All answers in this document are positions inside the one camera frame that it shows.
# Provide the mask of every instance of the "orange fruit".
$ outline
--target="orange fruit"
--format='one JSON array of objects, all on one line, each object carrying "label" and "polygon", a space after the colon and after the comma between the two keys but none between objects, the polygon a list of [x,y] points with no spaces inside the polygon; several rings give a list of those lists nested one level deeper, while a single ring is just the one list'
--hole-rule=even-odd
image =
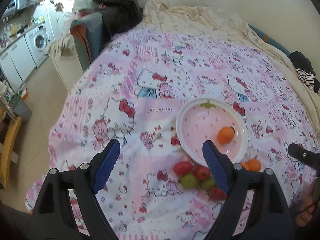
[{"label": "orange fruit", "polygon": [[242,165],[242,167],[244,167],[247,171],[250,170],[250,166],[248,163],[240,163]]},{"label": "orange fruit", "polygon": [[261,169],[261,163],[257,159],[248,160],[248,165],[251,171],[260,171]]},{"label": "orange fruit", "polygon": [[220,144],[226,144],[232,141],[235,135],[235,130],[230,126],[224,126],[220,129],[217,135],[217,140]]}]

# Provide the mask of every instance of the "trash can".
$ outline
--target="trash can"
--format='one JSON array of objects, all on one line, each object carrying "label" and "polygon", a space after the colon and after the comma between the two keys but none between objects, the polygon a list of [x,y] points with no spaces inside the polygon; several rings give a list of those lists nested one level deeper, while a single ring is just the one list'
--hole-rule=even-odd
[{"label": "trash can", "polygon": [[32,111],[25,104],[20,95],[17,95],[13,99],[11,109],[14,112],[14,114],[20,116],[24,122],[28,122],[30,117],[32,116]]}]

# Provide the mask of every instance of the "beige cloth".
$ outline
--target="beige cloth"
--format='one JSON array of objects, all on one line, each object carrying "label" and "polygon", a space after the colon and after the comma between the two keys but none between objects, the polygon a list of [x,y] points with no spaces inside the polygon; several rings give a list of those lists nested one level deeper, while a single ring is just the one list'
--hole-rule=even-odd
[{"label": "beige cloth", "polygon": [[164,0],[157,0],[145,5],[143,21],[139,25],[153,25],[160,32],[210,35],[232,44],[262,50],[297,93],[320,142],[320,97],[299,81],[290,59],[282,51],[260,39],[236,13],[201,6],[168,7]]},{"label": "beige cloth", "polygon": [[44,53],[54,60],[59,60],[62,59],[61,53],[65,49],[70,49],[72,52],[75,49],[75,41],[71,34],[68,34],[50,42]]}]

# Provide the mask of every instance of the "person's hand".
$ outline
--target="person's hand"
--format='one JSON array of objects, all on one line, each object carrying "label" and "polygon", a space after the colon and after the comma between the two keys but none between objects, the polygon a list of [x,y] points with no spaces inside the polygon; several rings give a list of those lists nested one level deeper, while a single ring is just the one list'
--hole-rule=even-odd
[{"label": "person's hand", "polygon": [[[303,204],[300,207],[300,211],[304,210],[308,206],[312,205],[312,193],[313,193],[314,184],[312,183],[308,189],[308,193],[303,201]],[[311,206],[305,212],[299,214],[296,219],[296,223],[299,227],[304,227],[312,218],[312,213],[315,210],[315,206]]]}]

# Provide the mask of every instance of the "pink bedsheet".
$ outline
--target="pink bedsheet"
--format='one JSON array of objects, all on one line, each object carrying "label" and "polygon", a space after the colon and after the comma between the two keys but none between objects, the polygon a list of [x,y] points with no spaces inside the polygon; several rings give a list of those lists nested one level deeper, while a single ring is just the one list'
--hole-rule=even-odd
[{"label": "pink bedsheet", "polygon": [[[98,202],[119,239],[202,239],[222,203],[184,190],[172,172],[188,158],[175,118],[188,100],[225,101],[242,116],[249,146],[272,168],[288,204],[308,187],[315,171],[292,159],[295,142],[315,151],[305,110],[284,76],[258,49],[208,36],[134,29],[108,45],[67,97],[49,138],[50,167],[60,171],[89,162],[111,138],[121,155]],[[44,177],[27,194],[34,206]],[[78,227],[86,227],[70,191]],[[244,229],[253,193],[248,191],[235,233]]]}]

